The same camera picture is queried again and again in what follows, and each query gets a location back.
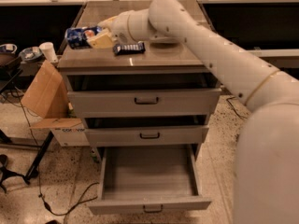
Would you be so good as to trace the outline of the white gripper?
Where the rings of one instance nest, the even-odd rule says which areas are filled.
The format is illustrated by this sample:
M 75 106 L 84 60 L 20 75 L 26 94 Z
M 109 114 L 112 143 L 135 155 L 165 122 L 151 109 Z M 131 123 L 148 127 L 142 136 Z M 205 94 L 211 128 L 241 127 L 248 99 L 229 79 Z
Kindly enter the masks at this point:
M 118 16 L 100 21 L 98 26 L 104 29 L 97 35 L 91 36 L 87 42 L 93 49 L 108 49 L 114 46 L 112 36 L 121 44 L 134 43 L 129 31 L 129 18 L 131 11 L 122 12 Z

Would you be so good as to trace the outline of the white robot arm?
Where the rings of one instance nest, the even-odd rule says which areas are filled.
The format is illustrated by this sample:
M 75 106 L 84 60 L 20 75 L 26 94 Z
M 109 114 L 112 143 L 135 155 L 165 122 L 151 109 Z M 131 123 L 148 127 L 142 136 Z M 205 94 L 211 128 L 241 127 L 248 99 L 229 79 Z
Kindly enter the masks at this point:
M 184 44 L 251 113 L 235 154 L 234 224 L 299 224 L 299 81 L 195 21 L 176 0 L 100 21 L 92 42 Z

